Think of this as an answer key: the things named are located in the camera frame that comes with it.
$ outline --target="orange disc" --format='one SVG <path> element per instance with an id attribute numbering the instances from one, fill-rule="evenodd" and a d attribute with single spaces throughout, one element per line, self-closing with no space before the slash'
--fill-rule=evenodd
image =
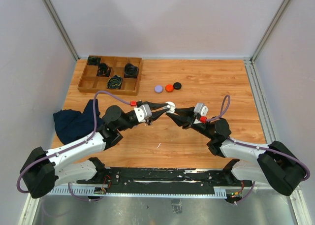
<path id="1" fill-rule="evenodd" d="M 174 90 L 174 87 L 173 87 L 173 85 L 167 85 L 167 86 L 165 86 L 165 90 L 167 92 L 172 92 Z"/>

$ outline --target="wooden tray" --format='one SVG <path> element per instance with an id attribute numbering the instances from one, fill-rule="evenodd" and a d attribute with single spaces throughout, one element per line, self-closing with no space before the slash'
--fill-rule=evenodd
<path id="1" fill-rule="evenodd" d="M 97 91 L 108 91 L 115 95 L 127 95 L 136 96 L 139 92 L 140 79 L 142 73 L 142 58 L 132 58 L 132 57 L 114 57 L 114 56 L 98 56 L 91 55 L 93 57 L 101 58 L 100 63 L 106 63 L 110 68 L 109 77 L 100 77 L 97 75 L 97 65 L 85 65 L 84 71 L 82 73 L 78 90 L 84 93 L 96 93 Z M 139 68 L 139 73 L 137 78 L 125 78 L 125 65 L 131 63 Z M 108 80 L 119 75 L 123 78 L 122 86 L 120 90 L 112 90 L 107 88 Z"/>

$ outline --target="black mesh object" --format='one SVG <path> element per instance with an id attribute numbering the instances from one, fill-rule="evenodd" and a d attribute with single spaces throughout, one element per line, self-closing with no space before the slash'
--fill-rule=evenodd
<path id="1" fill-rule="evenodd" d="M 98 65 L 97 76 L 109 76 L 109 73 L 110 67 L 107 64 L 101 63 Z"/>
<path id="2" fill-rule="evenodd" d="M 99 65 L 100 57 L 89 56 L 88 57 L 88 65 Z"/>
<path id="3" fill-rule="evenodd" d="M 125 66 L 125 78 L 137 78 L 139 73 L 139 68 L 130 63 Z"/>
<path id="4" fill-rule="evenodd" d="M 122 83 L 123 83 L 122 77 L 115 75 L 112 78 L 110 78 L 109 81 L 107 82 L 107 88 L 120 90 Z"/>

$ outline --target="wooden tabletop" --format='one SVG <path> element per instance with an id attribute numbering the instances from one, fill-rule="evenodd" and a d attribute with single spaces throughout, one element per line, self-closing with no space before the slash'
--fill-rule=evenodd
<path id="1" fill-rule="evenodd" d="M 88 100 L 94 97 L 94 94 L 80 93 L 77 89 L 85 64 L 86 60 L 77 62 L 64 109 L 82 112 Z M 174 82 L 180 82 L 182 88 L 172 93 L 154 92 L 156 85 L 165 87 Z M 171 101 L 178 108 L 203 102 L 209 108 L 207 116 L 213 117 L 219 114 L 225 95 L 231 95 L 231 105 L 224 116 L 230 125 L 231 136 L 243 141 L 264 143 L 241 60 L 144 60 L 138 96 L 120 97 L 128 101 Z M 98 96 L 98 105 L 101 117 L 111 105 L 119 105 L 125 112 L 132 110 L 130 106 L 107 95 Z M 213 156 L 206 145 L 208 138 L 192 129 L 181 129 L 166 115 L 162 115 L 152 126 L 140 124 L 121 133 L 124 138 L 116 146 L 89 157 L 98 157 L 106 166 L 120 167 L 223 168 L 230 161 Z M 61 145 L 55 137 L 52 148 Z"/>

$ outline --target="navy fabric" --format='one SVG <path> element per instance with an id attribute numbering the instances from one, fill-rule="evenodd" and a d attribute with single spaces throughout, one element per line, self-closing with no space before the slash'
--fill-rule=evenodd
<path id="1" fill-rule="evenodd" d="M 95 102 L 97 127 L 104 121 L 99 117 L 98 100 Z M 90 99 L 83 113 L 72 109 L 54 113 L 55 130 L 59 140 L 65 145 L 91 133 L 94 129 L 93 100 Z"/>

